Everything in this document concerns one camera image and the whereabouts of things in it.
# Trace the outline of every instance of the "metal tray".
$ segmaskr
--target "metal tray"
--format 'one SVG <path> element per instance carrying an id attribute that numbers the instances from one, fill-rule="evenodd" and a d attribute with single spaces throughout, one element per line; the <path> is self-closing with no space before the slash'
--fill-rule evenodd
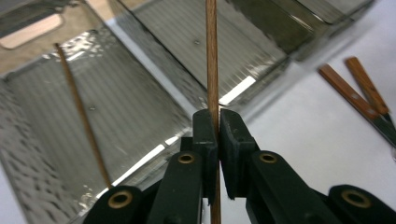
<path id="1" fill-rule="evenodd" d="M 155 181 L 191 131 L 183 105 L 88 6 L 63 10 L 60 29 L 1 49 L 0 158 L 29 223 L 68 223 L 106 189 L 52 43 L 62 43 L 114 185 Z"/>
<path id="2" fill-rule="evenodd" d="M 313 39 L 300 49 L 296 59 L 301 61 L 320 49 L 330 39 L 351 26 L 375 3 L 375 0 L 271 0 L 313 32 Z M 261 0 L 246 3 L 262 4 Z"/>
<path id="3" fill-rule="evenodd" d="M 156 55 L 155 63 L 164 64 L 168 79 L 187 98 L 188 91 L 200 86 L 206 89 L 205 1 L 149 1 L 128 8 L 128 1 L 113 2 L 122 30 L 147 54 Z M 276 80 L 287 67 L 290 57 L 283 48 L 298 49 L 311 38 L 310 30 L 275 4 L 273 10 L 283 13 L 283 22 L 292 27 L 286 35 L 298 33 L 292 41 L 273 39 L 255 26 L 233 6 L 218 1 L 219 102 L 238 110 Z M 166 72 L 167 60 L 180 62 L 187 73 Z"/>

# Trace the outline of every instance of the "metal rivet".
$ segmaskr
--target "metal rivet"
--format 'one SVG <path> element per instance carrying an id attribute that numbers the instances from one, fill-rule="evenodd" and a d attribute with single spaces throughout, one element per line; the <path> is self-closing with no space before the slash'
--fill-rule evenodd
<path id="1" fill-rule="evenodd" d="M 108 206 L 114 209 L 120 209 L 131 203 L 132 193 L 128 190 L 122 190 L 111 195 L 108 199 Z"/>
<path id="2" fill-rule="evenodd" d="M 367 112 L 368 112 L 369 114 L 375 114 L 375 111 L 374 111 L 373 109 L 369 109 L 369 110 L 367 110 Z"/>
<path id="3" fill-rule="evenodd" d="M 270 153 L 262 153 L 260 155 L 260 160 L 266 163 L 276 163 L 277 157 Z"/>
<path id="4" fill-rule="evenodd" d="M 344 190 L 341 196 L 347 203 L 359 208 L 369 208 L 372 205 L 369 198 L 354 189 Z"/>
<path id="5" fill-rule="evenodd" d="M 358 95 L 358 94 L 356 94 L 356 93 L 353 93 L 353 94 L 352 94 L 352 98 L 353 98 L 353 99 L 359 99 L 360 97 L 359 97 L 359 95 Z"/>
<path id="6" fill-rule="evenodd" d="M 178 160 L 178 162 L 180 162 L 180 163 L 189 164 L 189 163 L 194 162 L 194 161 L 195 161 L 195 158 L 194 158 L 194 156 L 192 156 L 191 154 L 186 153 L 186 154 L 180 155 L 180 156 L 177 158 L 177 160 Z"/>

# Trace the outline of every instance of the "reflective metal surface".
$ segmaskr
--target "reflective metal surface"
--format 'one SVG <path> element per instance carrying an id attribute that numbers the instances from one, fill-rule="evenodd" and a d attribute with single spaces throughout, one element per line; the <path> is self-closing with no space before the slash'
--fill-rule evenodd
<path id="1" fill-rule="evenodd" d="M 106 189 L 54 42 L 62 43 L 113 185 L 149 186 L 191 130 L 187 112 L 91 16 L 0 54 L 9 71 L 0 79 L 0 158 L 30 223 L 67 223 Z"/>
<path id="2" fill-rule="evenodd" d="M 132 11 L 113 5 L 121 11 L 118 25 L 147 55 L 157 55 L 160 64 L 173 58 L 187 70 L 184 74 L 165 72 L 187 98 L 197 95 L 196 91 L 183 90 L 197 85 L 205 89 L 205 1 L 151 1 Z M 289 58 L 231 5 L 218 1 L 218 8 L 219 102 L 241 107 L 279 76 Z M 158 45 L 153 47 L 146 39 Z"/>
<path id="3" fill-rule="evenodd" d="M 314 38 L 300 49 L 297 60 L 309 57 L 316 50 L 342 33 L 361 18 L 375 0 L 270 0 L 282 7 L 293 18 L 310 27 Z"/>

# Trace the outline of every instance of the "wooden handle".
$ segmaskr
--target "wooden handle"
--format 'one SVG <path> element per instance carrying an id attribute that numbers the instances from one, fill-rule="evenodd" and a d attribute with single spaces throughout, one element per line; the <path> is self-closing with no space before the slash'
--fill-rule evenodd
<path id="1" fill-rule="evenodd" d="M 346 59 L 346 66 L 353 77 L 358 81 L 358 84 L 370 105 L 372 105 L 373 108 L 381 115 L 388 114 L 389 109 L 387 105 L 376 90 L 372 80 L 369 75 L 367 75 L 358 58 L 351 57 Z"/>
<path id="2" fill-rule="evenodd" d="M 376 119 L 379 114 L 355 92 L 328 64 L 319 68 L 318 72 L 349 101 L 367 119 Z"/>
<path id="3" fill-rule="evenodd" d="M 107 187 L 110 189 L 113 186 L 111 185 L 110 177 L 109 177 L 107 169 L 105 167 L 105 163 L 103 161 L 102 154 L 99 151 L 99 146 L 97 144 L 95 135 L 93 134 L 93 130 L 92 130 L 91 124 L 89 123 L 87 113 L 84 110 L 84 105 L 82 103 L 81 97 L 78 94 L 78 89 L 76 86 L 76 82 L 73 78 L 72 71 L 70 70 L 69 64 L 67 63 L 67 60 L 64 56 L 64 51 L 62 50 L 61 46 L 59 46 L 59 44 L 54 44 L 54 47 L 58 51 L 59 58 L 61 59 L 61 64 L 62 64 L 62 67 L 64 68 L 64 74 L 66 75 L 67 85 L 69 86 L 70 91 L 72 92 L 77 111 L 79 113 L 79 116 L 81 117 L 82 124 L 84 125 L 84 131 L 85 131 L 85 134 L 87 134 L 88 140 L 89 140 L 91 148 L 92 148 L 93 155 L 96 158 L 96 162 L 99 167 L 99 171 L 100 171 L 102 178 L 104 179 Z"/>

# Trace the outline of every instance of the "black clamp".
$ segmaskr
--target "black clamp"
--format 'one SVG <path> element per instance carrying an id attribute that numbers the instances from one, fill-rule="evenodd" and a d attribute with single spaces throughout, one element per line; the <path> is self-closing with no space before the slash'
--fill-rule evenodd
<path id="1" fill-rule="evenodd" d="M 219 143 L 210 114 L 193 116 L 193 137 L 181 140 L 161 183 L 144 190 L 115 187 L 105 193 L 84 223 L 201 223 L 202 198 L 213 202 L 221 161 L 231 199 L 247 198 L 251 223 L 396 223 L 396 213 L 371 193 L 337 186 L 329 196 L 309 188 L 288 163 L 261 151 L 239 114 L 220 111 Z"/>

